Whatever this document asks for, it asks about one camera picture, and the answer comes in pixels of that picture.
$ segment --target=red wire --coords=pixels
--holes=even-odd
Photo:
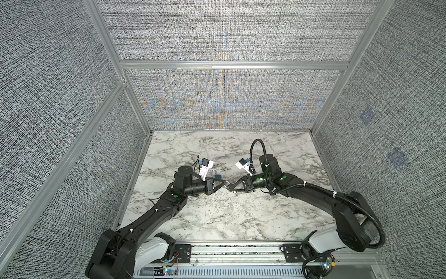
[[[178,268],[180,268],[180,259],[179,258],[177,258],[177,270],[175,270],[175,275],[177,274],[177,272],[178,272]]]
[[[173,267],[173,265],[175,264],[175,259],[176,259],[178,256],[179,256],[179,254],[177,254],[177,255],[174,257],[173,262],[172,262],[172,265],[171,265],[170,267]]]

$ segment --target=marble table surface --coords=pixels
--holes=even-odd
[[[200,155],[215,161],[213,169],[224,180],[235,182],[246,174],[235,163],[249,157],[254,139],[264,141],[267,153],[278,160],[283,172],[331,189],[330,182],[305,132],[155,132],[138,176],[122,226],[140,217],[173,181],[182,165],[191,165]],[[253,150],[254,167],[261,171],[259,143]],[[234,193],[226,188],[207,196],[189,197],[176,217],[162,224],[164,232],[177,240],[302,240],[315,229],[335,224],[326,212],[303,201],[257,190]]]

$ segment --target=metal bracket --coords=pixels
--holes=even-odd
[[[285,255],[286,262],[304,262],[303,253],[300,250],[300,244],[283,244],[280,250]],[[318,258],[315,262],[325,262],[325,258]]]
[[[175,245],[175,251],[174,255],[178,254],[178,263],[190,263],[190,255],[192,251],[192,245],[190,244],[176,244]],[[151,263],[159,263],[159,264],[166,264],[165,262],[162,262],[161,260],[155,260]]]

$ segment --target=blue square mark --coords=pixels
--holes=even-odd
[[[373,113],[371,107],[366,107],[359,117],[365,125],[368,125],[372,121],[373,117],[375,117],[375,114]]]
[[[407,163],[406,154],[404,154],[404,152],[398,146],[387,154],[387,159],[389,159],[390,164],[396,169],[401,168]]]

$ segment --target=gray fabric wall panel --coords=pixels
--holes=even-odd
[[[118,78],[81,0],[0,9],[1,241]]]
[[[153,129],[310,129],[337,70],[127,70]]]
[[[2,278],[85,278],[99,236],[113,225],[144,138],[123,92]]]
[[[98,0],[123,60],[347,61],[378,0]]]
[[[397,0],[316,139],[384,225],[394,279],[446,266],[446,2]]]

